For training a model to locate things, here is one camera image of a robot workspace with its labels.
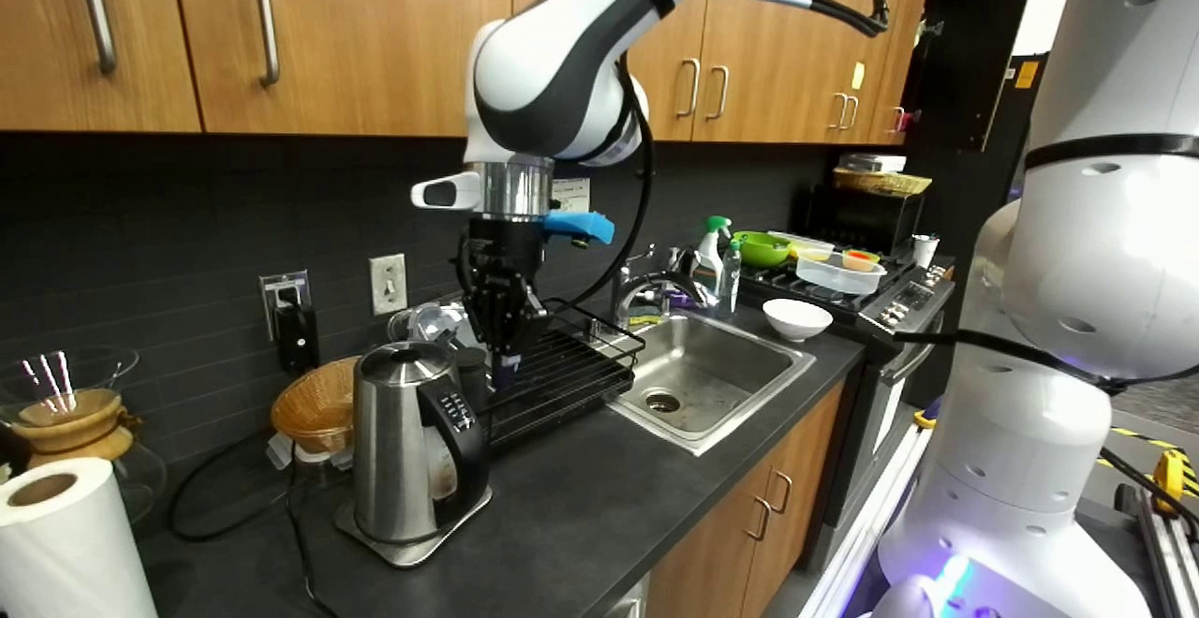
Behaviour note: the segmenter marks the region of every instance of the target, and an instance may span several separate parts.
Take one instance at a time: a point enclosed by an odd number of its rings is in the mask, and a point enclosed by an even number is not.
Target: kettle handle
[[[433,418],[458,472],[458,488],[433,502],[433,518],[440,529],[462,520],[487,491],[487,432],[451,378],[426,382],[416,394],[422,416]]]

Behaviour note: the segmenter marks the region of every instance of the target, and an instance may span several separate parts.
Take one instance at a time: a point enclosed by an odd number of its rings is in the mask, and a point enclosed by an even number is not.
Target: white bowl
[[[771,300],[761,305],[770,324],[784,340],[802,342],[824,331],[832,314],[817,305],[800,300]]]

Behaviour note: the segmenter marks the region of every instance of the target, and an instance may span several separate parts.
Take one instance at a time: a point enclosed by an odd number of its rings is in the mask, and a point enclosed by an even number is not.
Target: paper towel roll
[[[0,485],[0,608],[11,618],[157,616],[112,463],[68,458]]]

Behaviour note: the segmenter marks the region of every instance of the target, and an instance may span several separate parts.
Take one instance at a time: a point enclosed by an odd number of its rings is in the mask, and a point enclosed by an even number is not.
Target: faucet
[[[628,307],[633,304],[633,298],[651,288],[676,289],[701,307],[712,307],[717,304],[716,295],[706,286],[681,271],[650,271],[633,276],[628,263],[637,259],[650,259],[653,257],[653,251],[655,246],[650,244],[649,250],[643,254],[629,256],[625,259],[623,266],[620,268],[620,274],[613,277],[609,317],[617,328],[628,329]],[[659,298],[662,314],[665,316],[669,302],[664,293],[659,293]]]

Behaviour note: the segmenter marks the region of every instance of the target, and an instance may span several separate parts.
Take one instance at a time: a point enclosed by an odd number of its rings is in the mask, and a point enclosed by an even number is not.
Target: cup
[[[935,234],[912,234],[911,239],[916,247],[916,264],[928,269],[928,265],[933,264],[933,254],[936,252],[936,246],[941,242],[941,239]]]

